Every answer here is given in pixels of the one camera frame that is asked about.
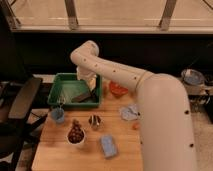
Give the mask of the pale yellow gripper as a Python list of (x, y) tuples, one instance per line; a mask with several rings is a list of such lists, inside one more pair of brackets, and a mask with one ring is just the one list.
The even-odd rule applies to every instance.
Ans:
[(77, 79), (84, 80), (89, 89), (93, 91), (96, 88), (97, 75), (94, 72), (87, 70), (83, 67), (77, 67), (76, 71), (77, 71)]

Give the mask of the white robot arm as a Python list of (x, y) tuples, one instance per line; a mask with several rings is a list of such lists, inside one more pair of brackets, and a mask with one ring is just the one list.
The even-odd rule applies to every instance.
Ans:
[(197, 171), (190, 105), (181, 81), (104, 60), (93, 41), (76, 48), (70, 59), (84, 72), (96, 73), (136, 93), (143, 171)]

